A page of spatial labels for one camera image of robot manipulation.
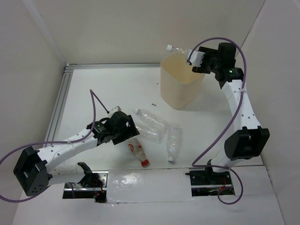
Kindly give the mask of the red cap labelled bottle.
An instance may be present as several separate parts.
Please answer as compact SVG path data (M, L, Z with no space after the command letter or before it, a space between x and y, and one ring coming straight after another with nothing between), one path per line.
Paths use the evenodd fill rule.
M146 157L145 151L137 138L129 139L127 146L132 155L140 162L142 167L147 167L150 164Z

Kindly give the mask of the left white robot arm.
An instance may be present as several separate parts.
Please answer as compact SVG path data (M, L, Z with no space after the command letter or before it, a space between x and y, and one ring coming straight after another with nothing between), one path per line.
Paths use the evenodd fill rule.
M34 197L45 191L59 172L52 173L59 164L77 154L93 149L103 143L117 145L139 135L131 115L122 111L89 124L76 135L62 143L34 149L24 148L13 173L27 196Z

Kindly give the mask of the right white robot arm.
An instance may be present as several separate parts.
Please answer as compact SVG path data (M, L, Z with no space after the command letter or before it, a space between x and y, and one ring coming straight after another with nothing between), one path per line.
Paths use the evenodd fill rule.
M220 43L217 49L200 47L202 63L193 67L196 73L214 73L215 79L228 100L232 118L228 127L233 127L224 142L223 149L207 162L205 180L214 184L229 168L243 160L260 156L270 132L263 128L255 116L246 90L246 74L235 66L237 47L232 43Z

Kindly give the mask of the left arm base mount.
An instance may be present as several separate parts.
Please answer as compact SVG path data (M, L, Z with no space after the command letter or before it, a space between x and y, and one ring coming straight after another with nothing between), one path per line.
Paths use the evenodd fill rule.
M96 203L106 203L108 171L93 171L97 174L88 184L67 182L62 199L93 199Z

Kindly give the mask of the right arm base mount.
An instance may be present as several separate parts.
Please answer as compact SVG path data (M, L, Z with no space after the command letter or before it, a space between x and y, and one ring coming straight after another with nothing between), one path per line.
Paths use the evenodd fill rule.
M189 170L185 173L190 179L191 193L196 196L234 195L232 180L229 172L216 173L212 168Z

